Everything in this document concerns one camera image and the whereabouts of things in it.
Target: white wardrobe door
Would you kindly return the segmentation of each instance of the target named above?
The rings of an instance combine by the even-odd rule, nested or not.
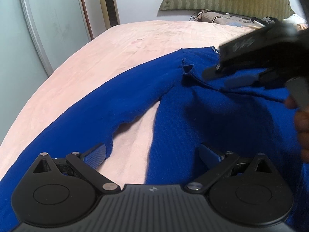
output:
[[[80,0],[21,0],[45,67],[57,69],[90,41]]]
[[[46,79],[20,0],[0,0],[0,144]]]

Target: human hand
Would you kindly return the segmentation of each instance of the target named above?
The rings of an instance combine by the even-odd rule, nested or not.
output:
[[[285,100],[284,104],[288,109],[297,108],[297,104],[291,96]],[[294,117],[294,125],[298,132],[298,141],[302,146],[302,160],[305,163],[309,163],[309,108],[305,111],[296,112]]]

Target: sweater sleeve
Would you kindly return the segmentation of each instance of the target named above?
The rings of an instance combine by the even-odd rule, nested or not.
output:
[[[52,158],[64,158],[102,142],[108,157],[118,126],[143,114],[181,80],[182,59],[183,50],[179,50],[118,75],[72,105],[39,134],[0,181],[0,232],[17,225],[10,197],[41,152],[48,152]]]

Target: pink bedsheet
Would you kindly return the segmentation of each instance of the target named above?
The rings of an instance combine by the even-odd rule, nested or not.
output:
[[[106,81],[180,48],[218,48],[219,44],[250,31],[190,21],[147,21],[107,30],[64,62],[21,110],[0,146],[0,179],[41,131]],[[159,102],[134,123],[119,127],[112,154],[98,169],[101,174],[121,186],[144,183],[158,106]]]

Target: logo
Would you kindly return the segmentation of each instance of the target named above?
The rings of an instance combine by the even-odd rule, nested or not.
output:
[[[233,46],[233,52],[242,49],[244,47],[249,47],[251,44],[254,43],[254,38],[250,37],[249,39],[245,39],[244,41],[242,41],[241,43],[236,43]]]
[[[158,189],[156,188],[156,187],[151,187],[150,189],[149,189],[149,191],[151,191],[151,192],[156,192]]]

